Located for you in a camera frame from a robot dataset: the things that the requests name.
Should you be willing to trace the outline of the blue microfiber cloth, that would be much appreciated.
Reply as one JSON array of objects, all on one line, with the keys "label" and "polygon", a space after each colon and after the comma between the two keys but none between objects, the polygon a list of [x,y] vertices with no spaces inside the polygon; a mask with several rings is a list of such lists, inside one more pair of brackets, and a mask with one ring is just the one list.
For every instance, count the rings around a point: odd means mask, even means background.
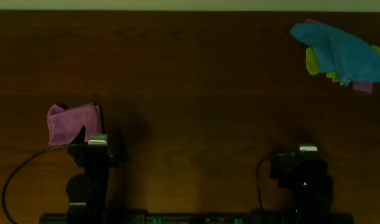
[{"label": "blue microfiber cloth", "polygon": [[380,83],[377,47],[324,23],[302,22],[290,29],[299,42],[311,47],[322,73],[335,72],[344,85],[350,82]]}]

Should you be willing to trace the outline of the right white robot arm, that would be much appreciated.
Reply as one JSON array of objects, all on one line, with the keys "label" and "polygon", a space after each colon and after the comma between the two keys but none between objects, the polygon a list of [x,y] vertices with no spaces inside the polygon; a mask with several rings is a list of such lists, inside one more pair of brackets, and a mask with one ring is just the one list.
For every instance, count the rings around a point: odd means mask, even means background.
[{"label": "right white robot arm", "polygon": [[276,154],[270,163],[270,178],[290,190],[295,210],[295,223],[331,223],[333,179],[328,164],[316,151]]}]

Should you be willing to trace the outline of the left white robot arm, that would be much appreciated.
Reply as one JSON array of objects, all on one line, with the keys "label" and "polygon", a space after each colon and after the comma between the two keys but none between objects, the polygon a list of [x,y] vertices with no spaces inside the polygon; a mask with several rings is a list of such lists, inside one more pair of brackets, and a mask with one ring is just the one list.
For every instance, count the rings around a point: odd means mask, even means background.
[{"label": "left white robot arm", "polygon": [[67,223],[123,223],[125,216],[106,206],[109,171],[118,167],[125,156],[122,132],[116,129],[85,140],[85,131],[86,127],[81,127],[67,150],[76,165],[84,169],[66,186]]}]

